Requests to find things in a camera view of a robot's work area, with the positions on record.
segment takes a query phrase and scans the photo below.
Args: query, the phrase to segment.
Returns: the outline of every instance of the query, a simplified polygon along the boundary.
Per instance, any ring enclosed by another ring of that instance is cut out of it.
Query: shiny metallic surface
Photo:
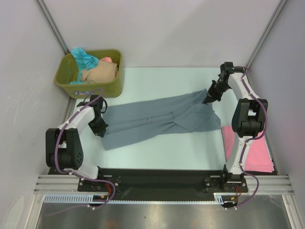
[[[291,229],[282,196],[256,196],[237,210],[220,205],[107,204],[95,211],[79,207],[47,216],[71,206],[44,203],[36,229]]]

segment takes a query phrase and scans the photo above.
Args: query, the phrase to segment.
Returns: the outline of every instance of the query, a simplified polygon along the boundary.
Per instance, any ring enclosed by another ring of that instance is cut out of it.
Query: turquoise towel
[[[99,62],[99,59],[96,58],[95,56],[88,55],[85,52],[85,50],[82,48],[72,49],[71,54],[75,58],[79,72],[78,72],[78,76],[77,76],[77,81],[72,81],[72,82],[70,82],[70,84],[83,83],[81,81],[81,71],[85,68],[87,70],[95,68]]]

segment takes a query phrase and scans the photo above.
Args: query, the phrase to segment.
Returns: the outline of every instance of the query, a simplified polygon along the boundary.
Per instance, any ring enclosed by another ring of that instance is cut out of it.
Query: table surface
[[[111,105],[166,98],[208,89],[219,68],[125,68],[123,93],[107,98]],[[237,105],[232,90],[223,94],[213,109],[221,126],[231,125]],[[159,135],[114,150],[104,150],[102,139],[89,126],[80,135],[84,157],[103,168],[223,169],[225,164],[221,130],[204,133]]]

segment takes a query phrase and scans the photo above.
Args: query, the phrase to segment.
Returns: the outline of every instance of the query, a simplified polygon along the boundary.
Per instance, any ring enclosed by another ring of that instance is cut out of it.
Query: beige cloth
[[[81,81],[84,83],[107,83],[115,78],[116,69],[116,63],[99,60],[95,68],[81,71]]]

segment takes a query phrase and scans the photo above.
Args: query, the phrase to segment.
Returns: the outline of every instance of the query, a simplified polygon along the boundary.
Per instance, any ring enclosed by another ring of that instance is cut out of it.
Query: blue cloth
[[[70,82],[70,84],[83,83],[81,81],[81,71],[83,69],[90,70],[92,68],[95,68],[99,62],[99,59],[95,56],[88,55],[82,48],[72,49],[71,54],[75,58],[79,72],[77,75],[77,81],[72,81]]]
[[[202,104],[207,90],[131,104],[109,106],[103,114],[109,125],[103,141],[106,150],[145,141],[157,135],[220,129],[212,103]]]

